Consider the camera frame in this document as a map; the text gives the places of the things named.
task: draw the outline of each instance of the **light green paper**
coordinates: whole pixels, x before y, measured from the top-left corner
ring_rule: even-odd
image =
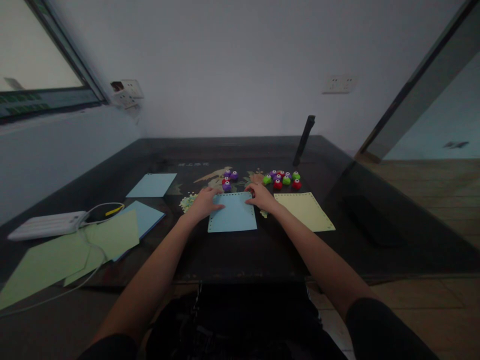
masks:
[[[86,228],[90,243],[98,245],[106,254],[107,261],[116,259],[127,250],[139,244],[137,212],[135,210],[119,214],[109,221]],[[80,271],[68,276],[63,286],[73,283],[82,276],[92,272],[100,265],[103,255],[99,249],[92,247],[86,265]]]
[[[28,249],[0,292],[0,310],[83,269],[89,251],[77,233]]]
[[[335,230],[335,226],[311,192],[276,193],[274,197],[313,232]]]

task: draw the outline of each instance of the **dark clothing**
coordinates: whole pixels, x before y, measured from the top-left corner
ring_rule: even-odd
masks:
[[[346,360],[318,315],[302,283],[202,285],[199,294],[173,300],[161,312],[146,359]],[[437,359],[380,301],[356,301],[346,326],[357,360]],[[116,334],[80,360],[134,360],[137,350],[130,337]]]

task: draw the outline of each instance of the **window frame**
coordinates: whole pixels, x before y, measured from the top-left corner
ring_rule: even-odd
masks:
[[[0,124],[43,114],[78,111],[108,104],[81,60],[51,7],[44,0],[23,0],[40,22],[83,86],[36,90],[0,91]]]

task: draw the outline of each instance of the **window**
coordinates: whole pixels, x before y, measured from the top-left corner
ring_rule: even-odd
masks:
[[[105,102],[42,0],[2,1],[0,34],[0,124]]]

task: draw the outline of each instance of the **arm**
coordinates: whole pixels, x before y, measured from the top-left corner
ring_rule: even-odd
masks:
[[[219,192],[211,187],[200,191],[188,212],[180,217],[121,293],[92,343],[113,334],[126,334],[140,343],[168,291],[188,236],[200,220],[224,207],[213,204],[213,197]]]
[[[345,321],[350,306],[360,298],[377,299],[362,278],[325,242],[280,205],[262,185],[250,184],[253,204],[272,214],[285,230],[318,286]]]

